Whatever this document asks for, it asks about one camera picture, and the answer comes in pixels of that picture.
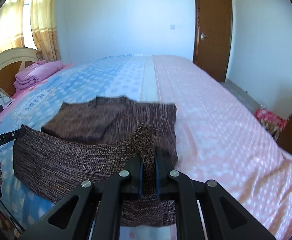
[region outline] door frame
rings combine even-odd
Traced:
[[[196,59],[198,56],[198,45],[200,43],[200,25],[199,25],[199,14],[200,14],[200,4],[199,0],[195,0],[195,39],[194,39],[194,53],[193,53],[193,63],[197,65]],[[228,55],[228,64],[225,72],[225,77],[227,74],[228,66],[229,66],[229,60],[230,60],[230,50],[231,50],[231,41],[233,38],[233,0],[231,3],[231,23],[230,23],[230,41],[229,41],[229,55]]]

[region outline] wooden door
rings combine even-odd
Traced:
[[[230,54],[232,0],[196,0],[193,63],[224,82]]]

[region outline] white wall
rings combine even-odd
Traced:
[[[236,0],[236,38],[228,78],[276,114],[292,111],[292,4]]]
[[[195,0],[56,0],[56,17],[64,63],[130,53],[193,58]]]

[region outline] brown sweater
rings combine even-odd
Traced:
[[[63,103],[59,112],[41,131],[68,141],[84,144],[115,143],[125,140],[145,124],[157,128],[156,145],[168,150],[175,165],[176,106],[174,104],[138,103],[127,97],[105,98],[81,104]]]
[[[26,135],[14,143],[14,174],[36,194],[57,203],[79,182],[106,180],[138,153],[145,165],[145,195],[124,202],[121,225],[174,224],[174,202],[158,200],[154,191],[154,145],[168,149],[168,157],[177,161],[175,118],[175,105],[137,103],[126,97],[63,103],[42,127],[63,140],[25,126]],[[138,128],[142,123],[155,126],[157,138],[150,126]]]

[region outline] bed sheet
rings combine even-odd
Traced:
[[[20,128],[22,123],[40,130],[58,112],[64,101],[80,103],[96,96],[117,95],[140,100],[142,91],[156,100],[156,87],[148,89],[147,85],[144,86],[147,82],[143,82],[144,72],[154,73],[145,67],[149,59],[152,62],[151,56],[108,57],[59,71],[45,82],[23,91],[0,114],[0,134]],[[13,143],[0,147],[3,179],[1,200],[17,221],[28,228],[53,204],[34,195],[14,177]]]
[[[25,92],[0,116],[0,134],[21,123],[40,130],[63,101],[86,102],[98,95],[174,102],[176,169],[191,179],[217,180],[277,239],[291,236],[292,156],[233,95],[185,58],[121,56],[74,65]],[[2,199],[27,228],[52,204],[14,177],[12,147],[9,143],[0,148]],[[176,239],[175,225],[120,231],[120,239],[150,238]]]
[[[174,102],[177,170],[215,179],[278,240],[292,235],[292,155],[189,60],[153,56],[160,102]]]

